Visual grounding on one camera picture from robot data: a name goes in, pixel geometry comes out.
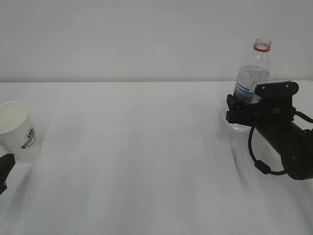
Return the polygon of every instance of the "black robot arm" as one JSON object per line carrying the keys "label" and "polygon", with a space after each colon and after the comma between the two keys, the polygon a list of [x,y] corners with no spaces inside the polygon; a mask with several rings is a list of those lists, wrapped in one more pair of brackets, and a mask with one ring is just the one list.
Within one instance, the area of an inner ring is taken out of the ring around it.
{"label": "black robot arm", "polygon": [[[313,123],[313,119],[296,111],[292,96],[299,86],[291,81],[261,82],[254,86],[254,94],[261,97],[259,103],[243,106],[232,95],[227,96],[229,111],[226,120],[251,126],[248,148],[254,165],[264,174],[287,173],[296,180],[313,178],[313,131],[302,130],[293,122],[294,115]],[[281,156],[282,171],[272,171],[253,154],[251,141],[254,129],[270,143]]]}

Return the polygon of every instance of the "cup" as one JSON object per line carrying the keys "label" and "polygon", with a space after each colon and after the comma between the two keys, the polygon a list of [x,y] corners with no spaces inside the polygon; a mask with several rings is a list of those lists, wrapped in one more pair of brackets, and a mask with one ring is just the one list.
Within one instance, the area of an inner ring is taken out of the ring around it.
{"label": "cup", "polygon": [[0,105],[0,148],[13,153],[18,164],[39,157],[40,146],[24,103],[14,101]]}

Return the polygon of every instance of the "white tabletop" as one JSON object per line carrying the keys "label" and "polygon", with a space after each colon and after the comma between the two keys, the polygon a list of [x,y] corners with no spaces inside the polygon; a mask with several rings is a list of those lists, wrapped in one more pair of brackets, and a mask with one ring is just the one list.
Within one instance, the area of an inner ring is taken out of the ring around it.
{"label": "white tabletop", "polygon": [[[294,106],[313,117],[313,83]],[[0,196],[1,235],[308,235],[311,181],[263,175],[224,120],[234,82],[7,83],[42,145]],[[310,125],[296,120],[302,128]],[[259,135],[257,158],[281,169]]]}

